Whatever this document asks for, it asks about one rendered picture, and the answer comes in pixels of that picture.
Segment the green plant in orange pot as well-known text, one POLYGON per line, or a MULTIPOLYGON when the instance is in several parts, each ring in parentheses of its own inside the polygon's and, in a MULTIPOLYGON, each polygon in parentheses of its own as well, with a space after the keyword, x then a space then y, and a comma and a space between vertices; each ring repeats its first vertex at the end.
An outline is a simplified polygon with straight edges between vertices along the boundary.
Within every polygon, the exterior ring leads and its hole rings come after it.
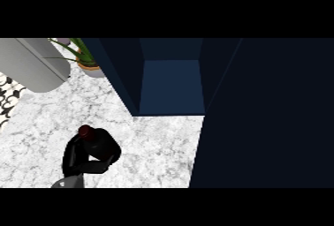
POLYGON ((76 62, 89 77, 96 79, 105 77, 102 68, 81 38, 49 38, 49 41, 61 45, 73 53, 76 59, 65 57, 64 60, 76 62))

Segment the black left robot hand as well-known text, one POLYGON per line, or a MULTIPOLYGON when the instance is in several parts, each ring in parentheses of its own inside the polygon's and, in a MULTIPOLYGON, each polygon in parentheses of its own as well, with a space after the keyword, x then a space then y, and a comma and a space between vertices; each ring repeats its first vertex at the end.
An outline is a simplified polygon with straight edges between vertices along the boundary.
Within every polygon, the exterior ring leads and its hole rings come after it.
POLYGON ((62 174, 65 177, 79 176, 80 174, 104 174, 108 170, 115 155, 113 155, 105 161, 90 161, 89 154, 84 151, 84 144, 79 135, 76 135, 65 147, 62 156, 62 174))

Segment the dark wine bottle red cap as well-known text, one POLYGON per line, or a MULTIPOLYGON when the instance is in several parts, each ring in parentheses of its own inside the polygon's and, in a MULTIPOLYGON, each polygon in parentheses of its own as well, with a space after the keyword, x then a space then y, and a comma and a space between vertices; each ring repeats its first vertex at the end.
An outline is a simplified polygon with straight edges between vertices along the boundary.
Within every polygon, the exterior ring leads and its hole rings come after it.
POLYGON ((79 135, 86 153, 99 161, 114 163, 121 156, 121 148, 110 132, 84 124, 79 128, 79 135))

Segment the grey rounded appliance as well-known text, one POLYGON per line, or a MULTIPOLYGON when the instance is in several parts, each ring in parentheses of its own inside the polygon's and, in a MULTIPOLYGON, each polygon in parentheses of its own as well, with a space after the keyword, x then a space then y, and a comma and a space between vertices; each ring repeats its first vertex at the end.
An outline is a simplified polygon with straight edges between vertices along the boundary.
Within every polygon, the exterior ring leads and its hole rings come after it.
POLYGON ((34 93, 68 80, 71 65, 48 38, 0 38, 0 72, 34 93))

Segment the dark blue cabinet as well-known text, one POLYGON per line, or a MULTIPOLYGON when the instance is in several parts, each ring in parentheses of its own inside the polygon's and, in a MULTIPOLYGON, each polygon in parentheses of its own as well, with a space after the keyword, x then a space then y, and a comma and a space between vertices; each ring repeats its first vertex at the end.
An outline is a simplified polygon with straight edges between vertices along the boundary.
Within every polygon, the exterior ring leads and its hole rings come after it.
POLYGON ((83 43, 132 116, 206 114, 240 38, 86 38, 83 43))

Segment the dark blue cabinet door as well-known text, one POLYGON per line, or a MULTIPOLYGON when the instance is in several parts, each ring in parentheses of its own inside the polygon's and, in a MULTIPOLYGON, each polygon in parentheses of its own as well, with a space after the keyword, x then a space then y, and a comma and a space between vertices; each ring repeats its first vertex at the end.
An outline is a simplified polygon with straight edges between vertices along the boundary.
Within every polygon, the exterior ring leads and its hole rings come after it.
POLYGON ((204 117, 194 188, 334 188, 334 38, 243 40, 204 117))

